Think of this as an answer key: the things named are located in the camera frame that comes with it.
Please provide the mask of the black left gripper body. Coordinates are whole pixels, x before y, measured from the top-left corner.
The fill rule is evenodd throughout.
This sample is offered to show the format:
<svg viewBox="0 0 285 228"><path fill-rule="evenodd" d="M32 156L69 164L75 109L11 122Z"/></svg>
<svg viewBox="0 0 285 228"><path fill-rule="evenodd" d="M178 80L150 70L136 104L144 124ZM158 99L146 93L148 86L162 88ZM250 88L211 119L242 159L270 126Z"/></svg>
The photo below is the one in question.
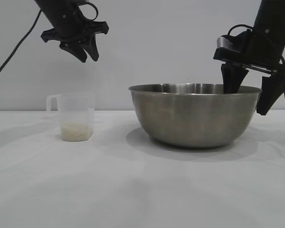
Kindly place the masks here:
<svg viewBox="0 0 285 228"><path fill-rule="evenodd" d="M41 38L44 42L57 40L60 42L79 41L93 34L107 34L109 27L105 21L96 21L99 11L96 5L88 3L94 8L96 15L93 19L86 18L80 6L83 3L41 3L40 9L53 26L43 31Z"/></svg>

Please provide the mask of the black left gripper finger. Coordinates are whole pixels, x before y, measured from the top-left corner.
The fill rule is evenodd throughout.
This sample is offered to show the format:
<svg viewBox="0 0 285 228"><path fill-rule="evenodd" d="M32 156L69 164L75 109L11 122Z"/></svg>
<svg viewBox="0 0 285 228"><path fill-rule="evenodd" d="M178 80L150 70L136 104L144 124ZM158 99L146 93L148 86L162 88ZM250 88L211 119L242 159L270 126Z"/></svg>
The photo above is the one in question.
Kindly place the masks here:
<svg viewBox="0 0 285 228"><path fill-rule="evenodd" d="M96 36L95 34L86 37L82 40L82 48L89 54L89 56L97 61L99 59L99 53L96 45Z"/></svg>
<svg viewBox="0 0 285 228"><path fill-rule="evenodd" d="M87 54L84 51L84 49L80 46L78 42L73 42L73 43L66 43L66 42L61 42L59 47L76 57L78 60L80 60L82 63L85 63L87 60Z"/></svg>

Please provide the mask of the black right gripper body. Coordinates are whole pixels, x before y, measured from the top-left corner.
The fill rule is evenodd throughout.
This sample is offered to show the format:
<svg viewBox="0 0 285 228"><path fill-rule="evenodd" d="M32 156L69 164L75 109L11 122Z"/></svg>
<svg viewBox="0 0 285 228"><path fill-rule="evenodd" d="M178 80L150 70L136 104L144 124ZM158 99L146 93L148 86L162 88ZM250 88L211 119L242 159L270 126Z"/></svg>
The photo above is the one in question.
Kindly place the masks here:
<svg viewBox="0 0 285 228"><path fill-rule="evenodd" d="M230 28L227 34L217 39L214 60L269 75L285 76L285 61L281 59L283 51L266 33L247 28L233 36L233 30Z"/></svg>

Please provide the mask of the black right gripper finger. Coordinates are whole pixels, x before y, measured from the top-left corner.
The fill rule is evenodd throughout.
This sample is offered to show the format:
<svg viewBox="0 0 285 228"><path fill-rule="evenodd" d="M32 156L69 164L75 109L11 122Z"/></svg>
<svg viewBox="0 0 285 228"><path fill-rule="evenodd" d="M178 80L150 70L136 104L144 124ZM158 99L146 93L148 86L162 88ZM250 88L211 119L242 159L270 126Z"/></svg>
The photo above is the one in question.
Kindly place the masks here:
<svg viewBox="0 0 285 228"><path fill-rule="evenodd" d="M273 104L285 91L285 79L282 76L262 77L261 94L256 112L266 115Z"/></svg>
<svg viewBox="0 0 285 228"><path fill-rule="evenodd" d="M222 64L223 92L225 94L236 94L248 72L241 66L235 66L231 63Z"/></svg>

